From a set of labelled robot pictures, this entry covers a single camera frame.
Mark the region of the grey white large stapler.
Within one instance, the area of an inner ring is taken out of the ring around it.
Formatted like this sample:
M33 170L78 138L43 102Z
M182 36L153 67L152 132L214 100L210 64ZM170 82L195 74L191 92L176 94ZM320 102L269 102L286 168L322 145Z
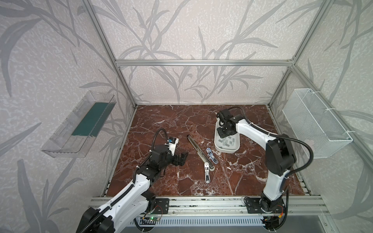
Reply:
M202 159L204 163L208 163L208 168L210 171L215 170L215 166L209 161L209 158L206 156L206 154L202 151L202 149L198 146L198 144L194 141L194 139L191 137L191 135L187 135L187 139L190 142L190 144L193 146L193 148L197 151L197 154Z

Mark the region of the small white stapler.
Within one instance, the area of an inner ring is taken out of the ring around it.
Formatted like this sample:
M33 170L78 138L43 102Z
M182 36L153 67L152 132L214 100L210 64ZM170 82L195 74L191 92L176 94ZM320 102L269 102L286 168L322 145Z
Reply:
M210 174L209 174L209 162L204 163L204 169L205 169L205 182L210 183Z

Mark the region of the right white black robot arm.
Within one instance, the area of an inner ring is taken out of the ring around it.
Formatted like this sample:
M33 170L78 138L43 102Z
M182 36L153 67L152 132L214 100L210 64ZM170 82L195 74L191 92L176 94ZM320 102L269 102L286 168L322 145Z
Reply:
M314 152L310 145L286 134L278 135L269 132L251 122L245 111L237 106L242 114L234 116L230 110L223 109L217 113L217 133L220 138L243 135L265 149L265 164L268 169L266 185L261 193L260 208L265 213L275 210L282 201L285 184L292 174L306 169L314 159ZM309 152L309 160L301 167L291 170L297 161L292 142L298 143Z

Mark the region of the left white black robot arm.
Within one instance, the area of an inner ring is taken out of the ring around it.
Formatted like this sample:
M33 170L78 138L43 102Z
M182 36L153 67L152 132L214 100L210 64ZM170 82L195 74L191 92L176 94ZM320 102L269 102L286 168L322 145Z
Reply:
M169 165L183 166L188 152L175 154L175 146L158 145L136 168L132 181L98 209L88 208L78 225L78 233L120 233L136 217L155 209L155 194L149 189Z

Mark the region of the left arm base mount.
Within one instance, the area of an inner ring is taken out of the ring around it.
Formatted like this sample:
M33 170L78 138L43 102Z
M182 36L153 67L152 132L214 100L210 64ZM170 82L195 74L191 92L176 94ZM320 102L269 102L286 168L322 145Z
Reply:
M170 199L169 198L156 198L150 201L150 213L164 215L169 212Z

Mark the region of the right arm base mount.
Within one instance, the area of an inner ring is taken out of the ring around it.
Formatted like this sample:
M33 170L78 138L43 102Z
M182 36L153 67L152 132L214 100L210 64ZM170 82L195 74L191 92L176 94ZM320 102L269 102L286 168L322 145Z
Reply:
M244 204L249 214L284 214L286 206L282 197L271 201L265 197L244 198Z

